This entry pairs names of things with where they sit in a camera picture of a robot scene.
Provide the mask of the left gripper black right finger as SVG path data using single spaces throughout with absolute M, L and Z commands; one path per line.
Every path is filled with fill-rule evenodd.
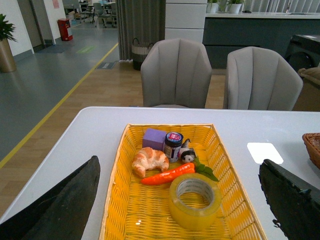
M 318 240 L 320 190 L 270 159 L 260 165 L 258 178 L 275 226 L 289 240 Z

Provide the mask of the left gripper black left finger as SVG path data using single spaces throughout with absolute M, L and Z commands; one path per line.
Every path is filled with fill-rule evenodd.
M 97 156 L 61 180 L 29 206 L 1 223 L 2 240 L 80 240 L 100 180 Z

